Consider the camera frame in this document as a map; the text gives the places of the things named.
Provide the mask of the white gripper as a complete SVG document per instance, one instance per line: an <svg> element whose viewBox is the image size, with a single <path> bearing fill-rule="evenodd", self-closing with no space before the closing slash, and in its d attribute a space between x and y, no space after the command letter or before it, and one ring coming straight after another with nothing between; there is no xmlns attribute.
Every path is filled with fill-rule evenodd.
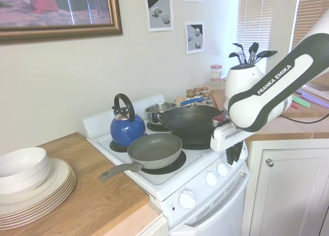
<svg viewBox="0 0 329 236"><path fill-rule="evenodd" d="M228 165L233 166L233 163L238 162L240 158L243 147L242 141L253 134L238 129L231 124L225 124L214 130L210 141L210 148L216 152L226 150Z"/></svg>

